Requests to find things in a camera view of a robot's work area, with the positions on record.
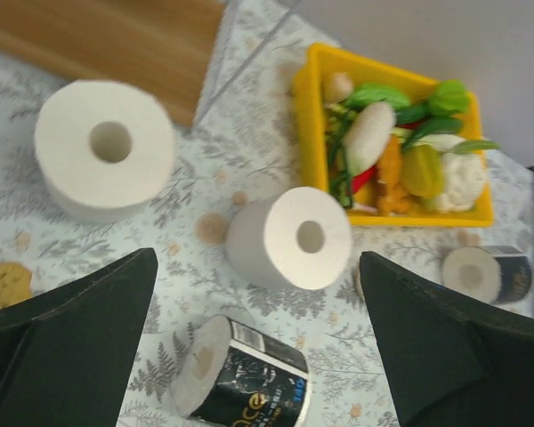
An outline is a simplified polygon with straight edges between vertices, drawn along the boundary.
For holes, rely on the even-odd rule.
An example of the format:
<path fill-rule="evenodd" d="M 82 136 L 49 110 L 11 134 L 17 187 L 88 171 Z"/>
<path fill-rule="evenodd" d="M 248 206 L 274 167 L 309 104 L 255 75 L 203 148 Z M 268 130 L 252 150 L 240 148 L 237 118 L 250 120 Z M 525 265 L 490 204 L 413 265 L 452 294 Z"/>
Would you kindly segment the black roll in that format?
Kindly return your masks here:
<path fill-rule="evenodd" d="M 224 315 L 195 333 L 174 384 L 179 415 L 214 426 L 305 426 L 311 397 L 301 351 Z"/>
<path fill-rule="evenodd" d="M 447 254 L 441 283 L 487 304 L 519 302 L 530 292 L 528 256 L 512 246 L 466 246 Z"/>

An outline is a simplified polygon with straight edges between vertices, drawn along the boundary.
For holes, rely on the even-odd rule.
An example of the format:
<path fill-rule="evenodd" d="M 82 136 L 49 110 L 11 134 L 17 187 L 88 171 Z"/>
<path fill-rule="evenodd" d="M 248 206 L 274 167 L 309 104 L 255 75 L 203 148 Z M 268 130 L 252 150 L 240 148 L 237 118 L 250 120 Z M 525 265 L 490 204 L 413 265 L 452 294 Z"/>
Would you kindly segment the orange yellow pepper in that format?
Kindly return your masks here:
<path fill-rule="evenodd" d="M 408 214 L 412 207 L 408 192 L 401 185 L 401 144 L 392 134 L 376 163 L 379 196 L 377 210 L 383 216 Z"/>

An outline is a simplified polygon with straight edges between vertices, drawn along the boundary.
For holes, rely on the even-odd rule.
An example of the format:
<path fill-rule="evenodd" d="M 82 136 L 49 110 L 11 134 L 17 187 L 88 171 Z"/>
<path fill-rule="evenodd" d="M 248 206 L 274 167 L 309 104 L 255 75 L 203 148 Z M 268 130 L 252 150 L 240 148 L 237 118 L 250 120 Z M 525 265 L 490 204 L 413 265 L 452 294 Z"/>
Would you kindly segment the white toilet paper roll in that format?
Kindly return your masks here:
<path fill-rule="evenodd" d="M 34 131 L 36 160 L 53 201 L 83 222 L 141 211 L 174 170 L 174 127 L 135 86 L 78 80 L 51 95 Z"/>
<path fill-rule="evenodd" d="M 328 193 L 297 187 L 238 212 L 225 248 L 234 270 L 253 286 L 315 291 L 334 285 L 344 273 L 352 228 Z"/>

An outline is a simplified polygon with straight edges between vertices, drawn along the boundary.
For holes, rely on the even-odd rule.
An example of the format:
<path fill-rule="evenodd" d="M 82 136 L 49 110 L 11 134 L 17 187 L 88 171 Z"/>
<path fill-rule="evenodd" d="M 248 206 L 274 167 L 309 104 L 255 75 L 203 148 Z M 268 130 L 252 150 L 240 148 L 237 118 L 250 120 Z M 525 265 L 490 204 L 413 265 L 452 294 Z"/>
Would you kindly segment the green cucumber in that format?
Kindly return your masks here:
<path fill-rule="evenodd" d="M 426 101 L 420 101 L 395 111 L 396 125 L 410 125 L 424 120 L 429 115 Z"/>

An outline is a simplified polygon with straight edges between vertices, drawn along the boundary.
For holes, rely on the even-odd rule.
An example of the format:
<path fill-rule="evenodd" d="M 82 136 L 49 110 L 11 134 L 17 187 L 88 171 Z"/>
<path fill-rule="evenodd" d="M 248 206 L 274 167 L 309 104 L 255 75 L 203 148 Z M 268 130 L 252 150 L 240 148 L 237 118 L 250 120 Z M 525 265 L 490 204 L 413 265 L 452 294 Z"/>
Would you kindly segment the white radish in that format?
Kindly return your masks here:
<path fill-rule="evenodd" d="M 385 101 L 371 103 L 359 113 L 344 136 L 352 176 L 364 173 L 382 156 L 395 123 L 395 112 Z"/>

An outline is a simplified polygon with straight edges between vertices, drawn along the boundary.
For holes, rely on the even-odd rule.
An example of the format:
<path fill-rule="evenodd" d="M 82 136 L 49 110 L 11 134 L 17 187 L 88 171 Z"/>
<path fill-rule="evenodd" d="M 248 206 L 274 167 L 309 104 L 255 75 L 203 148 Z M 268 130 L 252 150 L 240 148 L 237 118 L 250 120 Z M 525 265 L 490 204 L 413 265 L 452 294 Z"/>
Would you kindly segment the floral table mat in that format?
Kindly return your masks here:
<path fill-rule="evenodd" d="M 291 82 L 306 48 L 329 37 L 272 1 L 231 7 L 230 36 L 196 127 L 179 129 L 165 190 L 133 218 L 80 224 L 49 198 L 33 155 L 38 110 L 62 80 L 0 54 L 0 262 L 24 263 L 41 294 L 134 249 L 158 254 L 155 292 L 121 426 L 183 426 L 172 381 L 196 328 L 222 313 L 302 351 L 314 391 L 311 426 L 394 426 L 396 413 L 368 312 L 351 275 L 322 291 L 250 286 L 219 233 L 248 202 L 298 182 Z"/>

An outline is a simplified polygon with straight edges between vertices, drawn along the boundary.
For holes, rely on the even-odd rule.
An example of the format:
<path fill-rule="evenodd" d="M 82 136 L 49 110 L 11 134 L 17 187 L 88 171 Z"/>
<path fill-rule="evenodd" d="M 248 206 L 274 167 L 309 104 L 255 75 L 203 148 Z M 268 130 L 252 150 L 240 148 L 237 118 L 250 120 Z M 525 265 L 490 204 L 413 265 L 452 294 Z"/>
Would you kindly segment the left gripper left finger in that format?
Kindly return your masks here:
<path fill-rule="evenodd" d="M 114 426 L 158 272 L 151 247 L 0 310 L 0 426 Z"/>

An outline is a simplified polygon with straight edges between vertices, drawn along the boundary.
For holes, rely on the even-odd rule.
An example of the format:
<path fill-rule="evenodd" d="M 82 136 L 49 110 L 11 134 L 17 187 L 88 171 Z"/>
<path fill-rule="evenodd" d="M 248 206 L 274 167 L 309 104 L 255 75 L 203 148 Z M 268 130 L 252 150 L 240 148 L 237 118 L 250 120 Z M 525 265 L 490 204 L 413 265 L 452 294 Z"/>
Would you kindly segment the white cauliflower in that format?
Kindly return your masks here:
<path fill-rule="evenodd" d="M 474 153 L 446 153 L 441 156 L 444 185 L 434 206 L 441 213 L 464 212 L 473 208 L 487 184 L 481 157 Z"/>

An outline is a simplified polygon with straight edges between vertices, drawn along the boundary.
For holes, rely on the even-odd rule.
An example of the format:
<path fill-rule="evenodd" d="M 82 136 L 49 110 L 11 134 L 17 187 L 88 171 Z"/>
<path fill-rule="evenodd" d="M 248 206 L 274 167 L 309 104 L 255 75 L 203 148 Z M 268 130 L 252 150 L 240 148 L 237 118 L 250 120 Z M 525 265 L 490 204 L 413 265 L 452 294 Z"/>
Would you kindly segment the small mushroom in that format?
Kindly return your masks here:
<path fill-rule="evenodd" d="M 347 73 L 331 73 L 325 76 L 322 90 L 324 102 L 344 101 L 353 91 L 353 82 Z"/>

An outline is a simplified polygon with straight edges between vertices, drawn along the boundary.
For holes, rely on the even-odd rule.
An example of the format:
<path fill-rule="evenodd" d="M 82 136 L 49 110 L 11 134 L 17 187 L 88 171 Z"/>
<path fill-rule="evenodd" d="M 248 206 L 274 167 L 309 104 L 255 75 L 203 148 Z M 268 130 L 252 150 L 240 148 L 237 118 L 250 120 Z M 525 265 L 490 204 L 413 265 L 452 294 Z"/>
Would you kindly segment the green leafy vegetable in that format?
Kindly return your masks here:
<path fill-rule="evenodd" d="M 470 99 L 462 82 L 449 79 L 439 82 L 427 100 L 427 108 L 432 116 L 451 116 L 466 113 Z"/>

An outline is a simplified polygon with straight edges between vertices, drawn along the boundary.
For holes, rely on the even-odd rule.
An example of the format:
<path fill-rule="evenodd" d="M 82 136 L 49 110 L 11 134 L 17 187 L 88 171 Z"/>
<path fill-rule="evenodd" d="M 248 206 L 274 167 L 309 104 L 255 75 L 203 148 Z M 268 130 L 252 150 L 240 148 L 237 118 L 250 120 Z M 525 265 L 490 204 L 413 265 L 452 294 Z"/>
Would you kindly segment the red chili pepper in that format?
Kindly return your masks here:
<path fill-rule="evenodd" d="M 372 166 L 363 173 L 353 176 L 351 179 L 352 194 L 356 194 L 362 187 L 368 184 L 376 174 L 376 167 Z"/>

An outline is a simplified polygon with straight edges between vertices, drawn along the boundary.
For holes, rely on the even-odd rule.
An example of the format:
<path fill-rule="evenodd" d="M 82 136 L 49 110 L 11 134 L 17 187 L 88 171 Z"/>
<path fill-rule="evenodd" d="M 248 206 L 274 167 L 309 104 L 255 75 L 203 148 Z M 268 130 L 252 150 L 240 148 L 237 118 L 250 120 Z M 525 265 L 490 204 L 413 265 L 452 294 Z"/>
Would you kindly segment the green herb sprig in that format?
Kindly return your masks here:
<path fill-rule="evenodd" d="M 353 207 L 352 174 L 348 166 L 344 137 L 357 114 L 341 103 L 328 104 L 325 110 L 328 116 L 325 143 L 329 192 L 342 208 L 350 210 Z"/>

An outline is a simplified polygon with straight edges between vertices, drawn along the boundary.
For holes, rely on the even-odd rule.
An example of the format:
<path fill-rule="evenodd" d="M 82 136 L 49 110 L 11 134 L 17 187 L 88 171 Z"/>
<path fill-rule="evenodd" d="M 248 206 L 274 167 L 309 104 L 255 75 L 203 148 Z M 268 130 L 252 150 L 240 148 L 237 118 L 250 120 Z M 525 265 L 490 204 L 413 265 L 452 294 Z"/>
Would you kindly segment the toast bread slice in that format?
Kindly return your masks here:
<path fill-rule="evenodd" d="M 17 262 L 0 263 L 0 310 L 31 297 L 32 272 Z"/>

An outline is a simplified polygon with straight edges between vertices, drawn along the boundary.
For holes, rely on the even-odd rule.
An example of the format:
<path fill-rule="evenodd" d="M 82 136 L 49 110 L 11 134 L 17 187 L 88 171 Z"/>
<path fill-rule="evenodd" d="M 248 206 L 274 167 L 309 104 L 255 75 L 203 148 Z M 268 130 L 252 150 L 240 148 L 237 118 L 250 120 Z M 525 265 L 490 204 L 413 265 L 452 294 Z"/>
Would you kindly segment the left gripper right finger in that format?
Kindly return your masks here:
<path fill-rule="evenodd" d="M 400 425 L 534 426 L 534 318 L 371 251 L 360 282 Z"/>

